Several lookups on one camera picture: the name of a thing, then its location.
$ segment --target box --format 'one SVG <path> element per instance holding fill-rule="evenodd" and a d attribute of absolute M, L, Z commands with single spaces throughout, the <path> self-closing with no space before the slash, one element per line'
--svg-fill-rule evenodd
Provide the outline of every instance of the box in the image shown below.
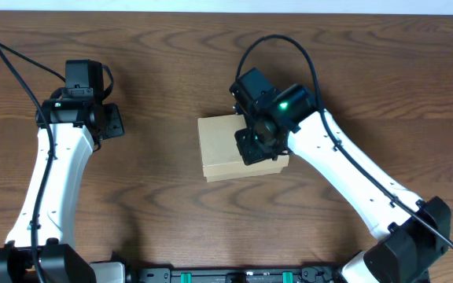
<path fill-rule="evenodd" d="M 288 166 L 289 156 L 244 165 L 234 134 L 245 128 L 243 115 L 198 119 L 202 169 L 207 182 L 280 173 Z"/>

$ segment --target cardboard box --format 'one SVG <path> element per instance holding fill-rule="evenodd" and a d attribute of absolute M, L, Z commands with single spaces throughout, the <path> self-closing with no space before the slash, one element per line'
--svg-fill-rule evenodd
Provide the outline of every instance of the cardboard box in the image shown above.
<path fill-rule="evenodd" d="M 280 173 L 282 168 L 288 166 L 289 156 L 244 165 L 234 137 L 237 130 L 244 128 L 242 115 L 198 119 L 202 169 L 207 182 Z"/>

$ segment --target white background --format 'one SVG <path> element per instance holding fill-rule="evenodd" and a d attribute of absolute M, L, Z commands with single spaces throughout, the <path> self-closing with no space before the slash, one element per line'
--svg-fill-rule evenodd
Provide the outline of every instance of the white background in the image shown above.
<path fill-rule="evenodd" d="M 453 15 L 453 0 L 0 0 L 0 9 Z"/>

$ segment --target brown wood grain tabletop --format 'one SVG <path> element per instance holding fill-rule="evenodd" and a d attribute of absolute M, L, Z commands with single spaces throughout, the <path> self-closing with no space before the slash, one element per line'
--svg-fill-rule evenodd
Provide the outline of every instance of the brown wood grain tabletop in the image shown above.
<path fill-rule="evenodd" d="M 279 175 L 206 183 L 197 118 L 231 114 L 241 55 L 263 35 L 300 42 L 326 107 L 389 175 L 452 209 L 453 17 L 0 12 L 0 42 L 64 74 L 100 61 L 115 78 L 126 134 L 90 158 L 75 217 L 86 261 L 112 251 L 137 266 L 344 263 L 375 244 L 344 198 L 298 156 Z M 42 101 L 64 84 L 9 56 Z M 284 89 L 311 87 L 303 57 L 265 42 L 245 63 Z M 0 59 L 0 247 L 37 153 L 35 109 Z M 430 269 L 453 282 L 453 251 Z"/>

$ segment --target cable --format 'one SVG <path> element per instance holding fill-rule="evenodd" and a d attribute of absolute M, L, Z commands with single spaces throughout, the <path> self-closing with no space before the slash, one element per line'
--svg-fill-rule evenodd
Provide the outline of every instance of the cable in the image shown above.
<path fill-rule="evenodd" d="M 241 69 L 242 65 L 244 64 L 245 58 L 248 56 L 248 54 L 251 52 L 252 49 L 255 48 L 259 43 L 268 40 L 268 39 L 283 39 L 286 40 L 287 42 L 292 43 L 305 57 L 307 60 L 308 66 L 311 69 L 311 74 L 312 74 L 312 81 L 314 82 L 314 90 L 315 90 L 315 96 L 317 99 L 317 106 L 318 106 L 318 111 L 321 115 L 321 120 L 322 124 L 324 125 L 326 129 L 326 133 L 328 136 L 331 138 L 333 144 L 335 147 L 344 155 L 344 157 L 359 171 L 361 174 L 365 176 L 368 181 L 372 182 L 383 194 L 389 198 L 394 204 L 397 204 L 401 209 L 403 209 L 408 215 L 410 215 L 412 218 L 420 222 L 427 230 L 429 230 L 431 233 L 433 233 L 435 236 L 439 237 L 443 242 L 448 244 L 451 249 L 453 249 L 453 241 L 451 241 L 449 238 L 445 237 L 443 234 L 441 234 L 438 230 L 436 230 L 434 227 L 432 227 L 430 224 L 428 224 L 424 219 L 419 217 L 415 211 L 413 211 L 411 208 L 409 208 L 406 204 L 404 204 L 397 196 L 393 195 L 391 192 L 389 192 L 380 182 L 378 182 L 374 177 L 370 175 L 363 167 L 361 167 L 360 164 L 358 164 L 355 159 L 344 149 L 342 146 L 341 142 L 333 135 L 333 132 L 330 129 L 330 126 L 328 125 L 328 122 L 326 121 L 325 117 L 325 108 L 324 108 L 324 103 L 322 101 L 321 93 L 319 92 L 319 84 L 318 84 L 318 78 L 317 74 L 314 68 L 314 64 L 312 64 L 311 58 L 308 56 L 307 51 L 294 39 L 291 39 L 290 37 L 287 37 L 285 35 L 268 35 L 264 36 L 261 39 L 256 40 L 244 53 L 244 56 L 242 56 L 241 62 L 239 63 L 239 66 L 237 68 L 237 74 L 235 76 L 235 79 L 239 77 L 241 74 Z"/>
<path fill-rule="evenodd" d="M 18 57 L 26 60 L 27 62 L 31 62 L 32 64 L 35 64 L 36 66 L 47 70 L 49 72 L 52 72 L 54 75 L 59 76 L 59 78 L 62 78 L 61 75 L 57 74 L 56 72 L 48 69 L 47 67 L 38 64 L 34 62 L 33 60 L 25 57 L 24 55 L 11 50 L 9 47 L 4 46 L 0 43 L 0 57 L 1 59 L 5 62 L 6 66 L 8 69 L 12 72 L 12 74 L 15 76 L 15 79 L 20 83 L 20 85 L 24 88 L 24 90 L 28 93 L 30 99 L 32 100 L 32 103 L 34 103 L 36 110 L 38 111 L 39 117 L 42 119 L 43 123 L 45 124 L 46 128 L 46 133 L 48 134 L 48 142 L 50 150 L 48 151 L 48 160 L 46 161 L 46 166 L 45 166 L 45 172 L 43 173 L 43 178 L 41 180 L 41 184 L 39 185 L 39 190 L 38 194 L 36 195 L 36 202 L 34 209 L 32 211 L 32 219 L 31 219 L 31 255 L 32 255 L 32 262 L 35 265 L 36 269 L 36 274 L 38 275 L 38 279 L 41 283 L 46 283 L 45 276 L 43 274 L 43 269 L 41 268 L 41 265 L 39 263 L 39 257 L 38 257 L 38 215 L 39 215 L 39 209 L 41 208 L 41 201 L 43 198 L 43 194 L 45 193 L 45 186 L 46 186 L 46 181 L 48 179 L 48 175 L 50 174 L 50 168 L 52 167 L 52 162 L 53 158 L 55 157 L 55 145 L 53 142 L 53 135 L 52 135 L 52 130 L 50 129 L 50 125 L 45 119 L 45 115 L 43 114 L 41 110 L 41 106 L 38 103 L 38 100 L 36 99 L 35 95 L 32 93 L 31 89 L 29 89 L 29 86 L 25 83 L 25 81 L 22 79 L 22 77 L 19 75 L 17 70 L 12 66 L 12 64 L 8 61 L 8 58 L 6 55 L 3 53 L 2 48 L 5 50 L 8 50 L 9 52 L 17 55 Z"/>

